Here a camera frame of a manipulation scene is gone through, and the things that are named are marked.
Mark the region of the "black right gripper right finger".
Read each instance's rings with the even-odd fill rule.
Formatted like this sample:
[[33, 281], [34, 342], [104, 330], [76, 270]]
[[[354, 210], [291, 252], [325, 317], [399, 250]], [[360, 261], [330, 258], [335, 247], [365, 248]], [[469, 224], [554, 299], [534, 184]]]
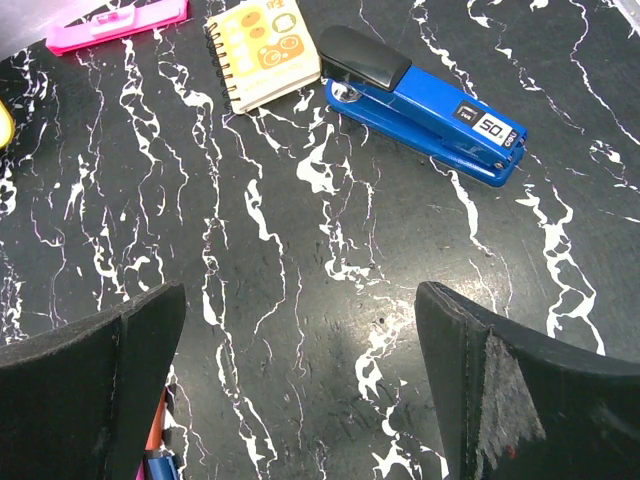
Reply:
[[635, 479], [639, 367], [500, 316], [438, 282], [415, 316], [453, 479]]

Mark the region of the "yellow pen cap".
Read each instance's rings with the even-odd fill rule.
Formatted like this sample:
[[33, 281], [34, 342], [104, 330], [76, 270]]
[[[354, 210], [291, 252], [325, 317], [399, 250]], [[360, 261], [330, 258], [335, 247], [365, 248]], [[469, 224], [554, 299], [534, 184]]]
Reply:
[[0, 101], [0, 148], [5, 148], [10, 144], [14, 133], [14, 119], [3, 101]]

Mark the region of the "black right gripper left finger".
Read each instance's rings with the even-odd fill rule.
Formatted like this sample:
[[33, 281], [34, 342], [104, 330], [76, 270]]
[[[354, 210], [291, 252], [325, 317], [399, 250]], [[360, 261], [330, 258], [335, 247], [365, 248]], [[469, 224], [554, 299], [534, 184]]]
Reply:
[[134, 478], [185, 318], [171, 282], [2, 347], [2, 478]]

